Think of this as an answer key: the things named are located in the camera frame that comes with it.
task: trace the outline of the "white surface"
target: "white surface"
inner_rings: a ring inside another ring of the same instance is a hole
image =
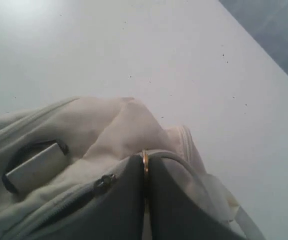
[[[266,237],[288,239],[288,77],[219,2],[0,2],[0,114],[73,95],[186,124]]]

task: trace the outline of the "gray floor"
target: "gray floor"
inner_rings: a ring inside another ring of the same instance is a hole
[[[288,0],[220,0],[288,74]]]

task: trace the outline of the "white bag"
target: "white bag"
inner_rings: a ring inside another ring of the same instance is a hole
[[[37,147],[28,161],[10,168],[20,149],[39,142],[42,150]],[[248,239],[264,239],[233,195],[206,173],[186,127],[161,128],[133,98],[75,97],[0,117],[0,240],[38,239],[42,234],[34,230],[46,219],[102,175],[121,173],[129,157],[142,150],[184,166],[193,178],[166,163],[187,196],[213,218],[228,227],[237,222]],[[43,234],[66,228],[67,218]]]

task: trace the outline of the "cream fabric bag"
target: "cream fabric bag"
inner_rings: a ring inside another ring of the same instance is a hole
[[[54,139],[67,145],[67,165],[46,182],[44,173],[32,177],[32,168],[26,166],[24,169],[30,169],[27,175],[26,171],[14,175],[32,189],[26,189],[24,195],[5,189],[1,176],[10,158],[28,143]],[[237,222],[241,229],[236,231],[249,239],[264,239],[233,195],[206,173],[186,127],[163,129],[133,98],[75,97],[0,116],[0,240],[35,239],[33,230],[64,203],[74,200],[102,175],[120,173],[129,157],[142,150],[166,162],[180,162],[193,174],[194,178],[180,178],[171,164],[167,166],[177,184],[212,217],[228,227]]]

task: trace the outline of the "white table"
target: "white table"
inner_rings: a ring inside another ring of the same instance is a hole
[[[266,237],[288,239],[288,76],[218,1],[0,1],[0,114],[74,95],[186,124]]]

